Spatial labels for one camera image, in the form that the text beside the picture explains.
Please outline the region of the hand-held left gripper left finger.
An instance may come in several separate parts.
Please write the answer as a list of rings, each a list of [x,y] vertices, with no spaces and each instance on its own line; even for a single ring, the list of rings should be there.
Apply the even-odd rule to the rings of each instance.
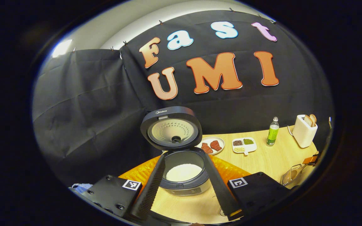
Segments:
[[[146,182],[107,175],[87,189],[87,199],[126,220],[147,220],[165,170],[163,155],[153,159]]]

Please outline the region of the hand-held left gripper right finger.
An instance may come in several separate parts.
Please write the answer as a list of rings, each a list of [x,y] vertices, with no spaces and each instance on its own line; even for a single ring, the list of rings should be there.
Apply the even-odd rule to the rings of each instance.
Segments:
[[[204,163],[218,203],[229,220],[260,215],[291,192],[263,172],[237,176],[224,183],[215,163],[206,153]]]

